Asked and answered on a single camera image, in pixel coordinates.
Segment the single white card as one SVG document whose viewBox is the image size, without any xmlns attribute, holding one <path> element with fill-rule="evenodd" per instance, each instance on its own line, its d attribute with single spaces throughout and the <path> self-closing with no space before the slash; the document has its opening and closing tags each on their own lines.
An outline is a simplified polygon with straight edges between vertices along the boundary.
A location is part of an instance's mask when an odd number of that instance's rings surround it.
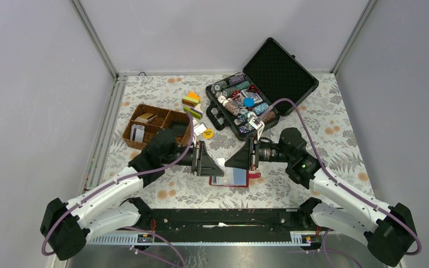
<svg viewBox="0 0 429 268">
<path fill-rule="evenodd" d="M 218 165 L 219 165 L 222 169 L 224 169 L 224 168 L 225 168 L 225 162 L 226 162 L 226 160 L 225 160 L 224 158 L 217 158 L 216 160 L 217 160 Z"/>
</svg>

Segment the red card holder wallet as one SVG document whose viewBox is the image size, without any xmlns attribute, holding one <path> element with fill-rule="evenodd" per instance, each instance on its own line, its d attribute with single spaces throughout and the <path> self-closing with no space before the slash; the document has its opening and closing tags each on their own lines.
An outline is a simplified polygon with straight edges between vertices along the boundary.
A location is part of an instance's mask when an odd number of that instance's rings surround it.
<svg viewBox="0 0 429 268">
<path fill-rule="evenodd" d="M 211 176 L 210 186 L 223 186 L 232 188 L 247 188 L 251 179 L 261 177 L 261 172 L 257 170 L 244 170 L 234 167 L 227 167 L 224 176 Z"/>
</svg>

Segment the black VIP card stack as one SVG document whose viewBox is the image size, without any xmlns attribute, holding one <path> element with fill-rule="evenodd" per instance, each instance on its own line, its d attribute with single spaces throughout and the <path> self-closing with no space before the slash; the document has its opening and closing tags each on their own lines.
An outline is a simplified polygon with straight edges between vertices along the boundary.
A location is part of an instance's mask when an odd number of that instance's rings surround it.
<svg viewBox="0 0 429 268">
<path fill-rule="evenodd" d="M 173 130 L 176 137 L 183 137 L 188 129 L 189 125 L 177 121 L 173 121 L 169 128 Z"/>
</svg>

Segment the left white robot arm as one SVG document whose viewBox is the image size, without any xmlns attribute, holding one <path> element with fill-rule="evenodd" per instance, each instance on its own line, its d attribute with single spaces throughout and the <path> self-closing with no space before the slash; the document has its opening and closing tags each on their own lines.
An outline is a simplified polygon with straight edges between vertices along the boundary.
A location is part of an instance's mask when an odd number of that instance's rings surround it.
<svg viewBox="0 0 429 268">
<path fill-rule="evenodd" d="M 203 141 L 182 146 L 177 144 L 172 129 L 162 129 L 105 183 L 66 202 L 55 198 L 47 204 L 40 226 L 42 254 L 68 260 L 93 238 L 126 226 L 148 227 L 150 213 L 122 198 L 153 183 L 173 165 L 190 166 L 196 176 L 224 175 Z M 121 201 L 121 207 L 111 209 L 117 201 Z"/>
</svg>

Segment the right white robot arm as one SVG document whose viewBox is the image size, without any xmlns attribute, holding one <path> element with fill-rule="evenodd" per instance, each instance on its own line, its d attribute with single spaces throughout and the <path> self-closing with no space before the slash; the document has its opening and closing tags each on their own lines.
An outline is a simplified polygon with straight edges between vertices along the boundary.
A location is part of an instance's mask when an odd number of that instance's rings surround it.
<svg viewBox="0 0 429 268">
<path fill-rule="evenodd" d="M 334 208 L 309 198 L 299 207 L 298 223 L 303 229 L 320 226 L 343 233 L 365 245 L 383 264 L 397 266 L 416 243 L 410 209 L 402 203 L 390 205 L 357 190 L 308 153 L 306 145 L 297 128 L 286 128 L 278 143 L 265 138 L 248 139 L 225 165 L 249 170 L 257 168 L 260 162 L 286 163 L 285 173 L 291 181 L 339 205 Z"/>
</svg>

